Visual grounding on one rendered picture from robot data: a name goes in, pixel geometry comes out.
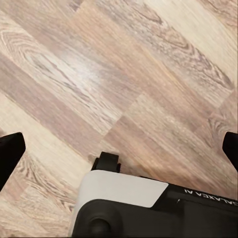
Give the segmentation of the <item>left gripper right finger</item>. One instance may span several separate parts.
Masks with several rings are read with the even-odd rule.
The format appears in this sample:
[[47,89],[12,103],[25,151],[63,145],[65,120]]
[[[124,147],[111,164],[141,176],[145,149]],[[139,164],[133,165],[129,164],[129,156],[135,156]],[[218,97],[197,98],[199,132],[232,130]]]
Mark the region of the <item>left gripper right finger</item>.
[[238,172],[238,134],[226,132],[222,149]]

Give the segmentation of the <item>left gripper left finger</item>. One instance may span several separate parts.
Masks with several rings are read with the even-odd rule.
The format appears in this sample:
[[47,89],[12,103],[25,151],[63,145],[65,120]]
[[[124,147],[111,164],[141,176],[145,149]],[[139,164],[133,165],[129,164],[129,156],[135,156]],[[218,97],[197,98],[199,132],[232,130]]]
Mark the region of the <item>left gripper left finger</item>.
[[21,132],[0,137],[0,192],[26,151]]

